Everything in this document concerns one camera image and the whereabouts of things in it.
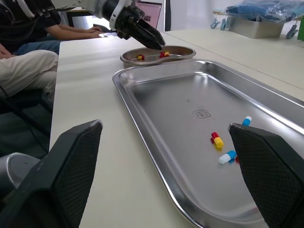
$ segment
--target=blue clip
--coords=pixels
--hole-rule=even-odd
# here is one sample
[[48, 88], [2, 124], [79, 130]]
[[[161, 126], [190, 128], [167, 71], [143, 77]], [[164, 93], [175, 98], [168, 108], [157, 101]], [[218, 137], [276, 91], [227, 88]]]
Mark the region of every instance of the blue clip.
[[292, 37], [295, 36], [295, 34], [298, 32], [299, 30], [296, 29], [296, 25], [293, 25], [291, 27], [291, 29], [289, 30], [289, 32], [286, 35], [286, 39], [291, 39]]
[[224, 31], [226, 28], [226, 19], [222, 20], [222, 24], [220, 25], [220, 30]]
[[215, 28], [217, 27], [218, 24], [220, 24], [220, 22], [219, 22], [216, 18], [214, 18], [214, 21], [213, 21], [213, 23], [210, 25], [210, 28], [211, 28], [211, 29], [215, 29]]

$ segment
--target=beige pants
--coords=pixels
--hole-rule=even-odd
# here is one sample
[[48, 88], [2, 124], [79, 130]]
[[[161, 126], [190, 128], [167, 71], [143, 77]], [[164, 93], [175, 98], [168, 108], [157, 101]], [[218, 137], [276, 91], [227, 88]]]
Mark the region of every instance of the beige pants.
[[37, 50], [22, 56], [0, 59], [0, 86], [9, 96], [24, 89], [42, 89], [54, 101], [58, 55]]

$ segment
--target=blue cloth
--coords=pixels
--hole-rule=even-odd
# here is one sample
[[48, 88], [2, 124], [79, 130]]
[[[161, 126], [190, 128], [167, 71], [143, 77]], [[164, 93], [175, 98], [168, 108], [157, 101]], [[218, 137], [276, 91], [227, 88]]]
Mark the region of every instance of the blue cloth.
[[244, 0], [236, 6], [226, 8], [226, 14], [247, 20], [289, 22], [304, 15], [304, 1], [301, 0]]
[[59, 55], [60, 42], [60, 40], [49, 40], [23, 44], [21, 47], [18, 48], [17, 51], [13, 53], [13, 55], [21, 56], [35, 50], [49, 50]]

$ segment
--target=man's leg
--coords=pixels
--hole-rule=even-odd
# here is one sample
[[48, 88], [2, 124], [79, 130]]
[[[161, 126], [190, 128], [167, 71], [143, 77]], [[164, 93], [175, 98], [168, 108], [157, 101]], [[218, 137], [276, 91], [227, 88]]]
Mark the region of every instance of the man's leg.
[[60, 42], [61, 42], [60, 40], [48, 40], [48, 41], [24, 44], [21, 47], [19, 47], [19, 49], [15, 51], [13, 54], [16, 56], [21, 56], [35, 50], [48, 50], [48, 51], [53, 51], [59, 55]]
[[9, 96], [23, 89], [43, 89], [49, 101], [53, 101], [58, 55], [38, 50], [22, 56], [0, 60], [0, 86]]

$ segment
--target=person's arm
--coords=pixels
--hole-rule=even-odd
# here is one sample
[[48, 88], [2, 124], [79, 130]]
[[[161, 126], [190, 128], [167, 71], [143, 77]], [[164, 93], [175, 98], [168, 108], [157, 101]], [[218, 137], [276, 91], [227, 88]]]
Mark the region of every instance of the person's arm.
[[68, 25], [59, 24], [58, 25], [61, 29], [71, 31], [71, 32], [80, 32], [80, 33], [94, 33], [94, 32], [101, 32], [101, 29], [99, 27], [92, 27], [90, 29], [82, 29], [82, 28], [74, 28]]
[[57, 40], [74, 40], [74, 39], [91, 39], [91, 38], [100, 38], [99, 34], [102, 32], [94, 33], [80, 33], [72, 32], [69, 30], [63, 30], [58, 25], [53, 25], [45, 28], [45, 31], [55, 37]]

